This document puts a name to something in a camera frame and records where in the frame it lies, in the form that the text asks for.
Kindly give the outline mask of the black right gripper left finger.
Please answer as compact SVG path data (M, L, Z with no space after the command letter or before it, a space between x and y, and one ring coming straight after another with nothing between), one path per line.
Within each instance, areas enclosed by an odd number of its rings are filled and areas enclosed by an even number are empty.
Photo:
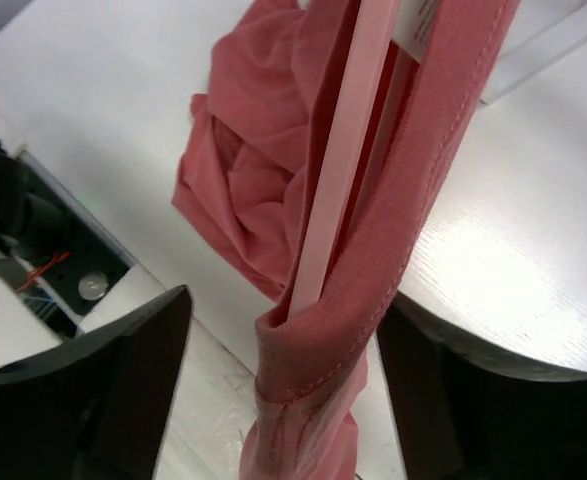
M1 367L0 479L153 478L192 311L177 286Z

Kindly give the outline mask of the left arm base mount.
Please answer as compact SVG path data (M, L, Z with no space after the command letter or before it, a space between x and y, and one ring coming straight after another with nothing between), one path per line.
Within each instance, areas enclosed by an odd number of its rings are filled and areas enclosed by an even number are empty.
M33 155L0 140L0 279L55 337L80 335L133 264Z

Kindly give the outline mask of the red t shirt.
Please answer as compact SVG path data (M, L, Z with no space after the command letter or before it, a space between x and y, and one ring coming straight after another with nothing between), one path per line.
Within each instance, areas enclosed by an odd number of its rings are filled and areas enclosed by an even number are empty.
M192 97L174 207L274 303L257 319L257 414L243 479L351 479L352 405L393 300L517 10L441 1L413 60L390 40L321 296L289 315L363 1L255 1Z

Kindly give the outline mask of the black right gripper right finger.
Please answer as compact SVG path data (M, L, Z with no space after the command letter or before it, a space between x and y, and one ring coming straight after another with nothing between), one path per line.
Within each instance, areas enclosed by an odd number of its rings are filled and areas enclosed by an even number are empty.
M377 330L410 479L587 479L587 372L517 355L406 299Z

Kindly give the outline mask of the thick pink plastic hanger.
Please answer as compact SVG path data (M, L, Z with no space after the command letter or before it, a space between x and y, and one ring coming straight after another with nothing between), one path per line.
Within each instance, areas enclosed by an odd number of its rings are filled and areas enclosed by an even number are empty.
M321 296L360 162L400 2L360 4L291 292L289 315Z

